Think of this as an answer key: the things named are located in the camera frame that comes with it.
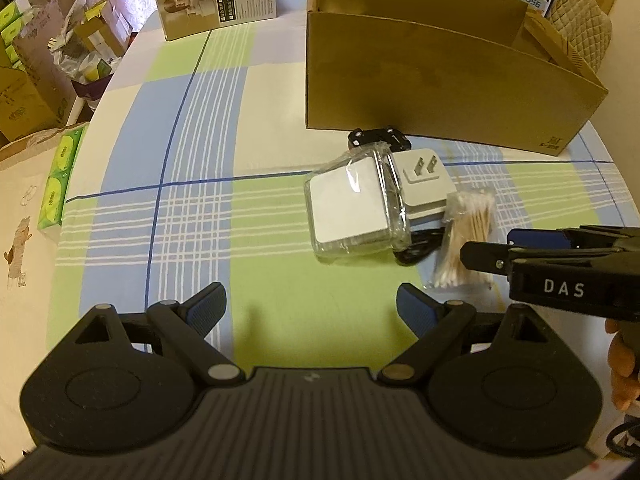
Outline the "person right hand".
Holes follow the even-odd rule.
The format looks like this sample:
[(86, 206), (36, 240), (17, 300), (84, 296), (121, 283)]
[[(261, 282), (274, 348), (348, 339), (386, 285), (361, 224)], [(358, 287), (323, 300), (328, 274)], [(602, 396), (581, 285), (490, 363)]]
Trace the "person right hand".
[(620, 323), (608, 318), (605, 331), (613, 335), (608, 347), (608, 366), (611, 369), (612, 402), (620, 411), (627, 411), (639, 396), (638, 375), (634, 372), (636, 357), (620, 336)]

